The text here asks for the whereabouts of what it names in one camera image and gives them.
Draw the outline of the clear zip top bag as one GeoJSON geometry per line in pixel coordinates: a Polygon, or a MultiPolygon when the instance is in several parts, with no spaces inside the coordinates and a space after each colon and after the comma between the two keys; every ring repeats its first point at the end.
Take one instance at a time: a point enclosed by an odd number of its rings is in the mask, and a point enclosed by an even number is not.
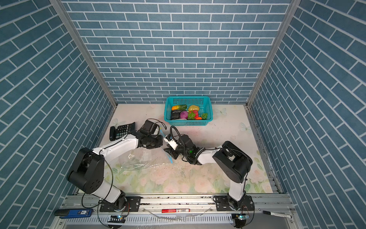
{"type": "Polygon", "coordinates": [[[131,150],[119,157],[112,163],[111,168],[114,174],[122,174],[123,172],[138,172],[148,169],[157,169],[163,166],[173,166],[181,162],[181,156],[174,159],[162,148],[146,149],[137,148],[131,150]]]}

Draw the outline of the purple toy onion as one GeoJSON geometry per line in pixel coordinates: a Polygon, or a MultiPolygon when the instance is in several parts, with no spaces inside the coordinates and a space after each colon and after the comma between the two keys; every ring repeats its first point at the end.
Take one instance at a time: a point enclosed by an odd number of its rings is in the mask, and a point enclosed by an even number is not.
{"type": "Polygon", "coordinates": [[[180,113],[180,119],[188,119],[188,112],[187,111],[182,111],[180,113]]]}

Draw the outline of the yellow toy potato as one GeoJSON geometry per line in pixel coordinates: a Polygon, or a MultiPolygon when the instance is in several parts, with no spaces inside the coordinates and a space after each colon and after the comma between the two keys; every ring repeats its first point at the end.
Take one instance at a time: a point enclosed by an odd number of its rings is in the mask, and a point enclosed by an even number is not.
{"type": "Polygon", "coordinates": [[[192,112],[193,110],[199,111],[200,110],[200,107],[199,106],[196,106],[196,105],[189,106],[188,111],[189,112],[192,112]]]}

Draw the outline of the teal plastic basket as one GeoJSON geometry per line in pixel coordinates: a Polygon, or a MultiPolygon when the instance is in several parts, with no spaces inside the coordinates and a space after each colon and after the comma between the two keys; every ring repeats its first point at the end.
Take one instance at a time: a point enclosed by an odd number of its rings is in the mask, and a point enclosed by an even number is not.
{"type": "Polygon", "coordinates": [[[170,96],[164,118],[172,126],[205,126],[213,120],[211,100],[208,96],[170,96]]]}

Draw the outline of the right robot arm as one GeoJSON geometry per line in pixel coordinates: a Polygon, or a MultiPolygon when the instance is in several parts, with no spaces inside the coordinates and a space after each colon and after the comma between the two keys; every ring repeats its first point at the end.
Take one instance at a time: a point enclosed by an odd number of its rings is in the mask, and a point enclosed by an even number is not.
{"type": "Polygon", "coordinates": [[[230,179],[228,205],[233,210],[243,209],[248,199],[245,191],[247,176],[253,164],[246,153],[230,141],[212,149],[197,147],[188,135],[175,138],[168,134],[164,141],[167,143],[164,151],[173,159],[182,155],[183,160],[191,165],[217,164],[230,179]]]}

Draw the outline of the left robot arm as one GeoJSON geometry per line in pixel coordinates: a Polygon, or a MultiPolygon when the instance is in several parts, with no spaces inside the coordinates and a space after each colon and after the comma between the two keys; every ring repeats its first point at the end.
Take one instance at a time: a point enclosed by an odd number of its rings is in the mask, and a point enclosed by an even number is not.
{"type": "Polygon", "coordinates": [[[104,179],[104,167],[111,168],[113,160],[136,148],[155,149],[163,145],[163,136],[133,131],[105,146],[82,148],[77,153],[67,175],[68,182],[86,194],[110,203],[115,211],[125,210],[125,193],[104,179]]]}

